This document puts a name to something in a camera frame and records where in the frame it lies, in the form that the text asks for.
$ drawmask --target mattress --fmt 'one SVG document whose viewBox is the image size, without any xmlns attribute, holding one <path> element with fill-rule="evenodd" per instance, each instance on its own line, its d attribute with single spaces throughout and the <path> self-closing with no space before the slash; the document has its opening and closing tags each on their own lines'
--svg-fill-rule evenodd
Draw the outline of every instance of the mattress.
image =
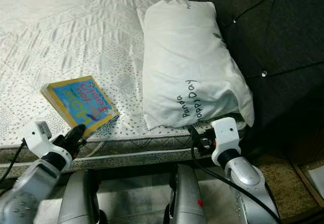
<svg viewBox="0 0 324 224">
<path fill-rule="evenodd" d="M 88 139 L 72 169 L 190 157 L 184 157 L 184 149 L 188 152 L 190 147 L 185 127 L 148 130 L 142 114 L 144 45 L 137 10 L 145 11 L 158 1 L 0 0 L 0 173 L 20 145 L 28 122 L 45 120 L 53 137 L 70 130 L 40 88 L 86 75 L 95 78 L 120 117 Z M 246 124 L 237 117 L 243 129 Z M 203 130 L 209 123 L 196 127 Z M 158 160 L 157 154 L 173 157 Z M 23 163 L 15 164 L 11 176 L 34 159 L 25 149 L 18 159 Z"/>
</svg>

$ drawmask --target floor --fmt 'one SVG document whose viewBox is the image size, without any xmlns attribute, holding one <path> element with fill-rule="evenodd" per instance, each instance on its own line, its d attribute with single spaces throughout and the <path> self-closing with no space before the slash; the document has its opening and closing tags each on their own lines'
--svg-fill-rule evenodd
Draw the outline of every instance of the floor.
<svg viewBox="0 0 324 224">
<path fill-rule="evenodd" d="M 196 171 L 208 223 L 237 224 L 235 202 L 229 187 L 200 170 Z M 109 224 L 162 224 L 171 189 L 169 174 L 154 174 L 104 181 L 98 201 Z M 38 209 L 35 224 L 56 224 L 64 187 L 56 188 Z"/>
</svg>

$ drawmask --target pillowcase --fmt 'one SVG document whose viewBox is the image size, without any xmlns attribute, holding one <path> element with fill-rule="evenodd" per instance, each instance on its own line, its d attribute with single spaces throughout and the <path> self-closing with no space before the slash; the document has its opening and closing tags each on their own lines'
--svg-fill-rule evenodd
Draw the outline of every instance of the pillowcase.
<svg viewBox="0 0 324 224">
<path fill-rule="evenodd" d="M 149 129 L 230 112 L 254 123 L 252 93 L 222 41 L 210 2 L 160 1 L 144 18 L 143 114 Z"/>
</svg>

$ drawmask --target children's book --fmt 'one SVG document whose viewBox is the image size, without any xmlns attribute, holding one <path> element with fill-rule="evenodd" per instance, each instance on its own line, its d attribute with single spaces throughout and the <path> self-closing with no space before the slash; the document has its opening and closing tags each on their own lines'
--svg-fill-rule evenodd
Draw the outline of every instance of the children's book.
<svg viewBox="0 0 324 224">
<path fill-rule="evenodd" d="M 92 76 L 46 84 L 41 93 L 71 127 L 86 125 L 84 138 L 119 116 Z"/>
</svg>

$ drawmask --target black tufted headboard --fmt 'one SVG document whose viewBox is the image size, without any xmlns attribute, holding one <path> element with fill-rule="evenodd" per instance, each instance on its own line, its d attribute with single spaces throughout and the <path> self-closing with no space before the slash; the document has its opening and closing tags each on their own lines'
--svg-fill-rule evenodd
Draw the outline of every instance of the black tufted headboard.
<svg viewBox="0 0 324 224">
<path fill-rule="evenodd" d="M 227 47 L 254 94 L 245 153 L 323 124 L 324 0 L 211 1 Z"/>
</svg>

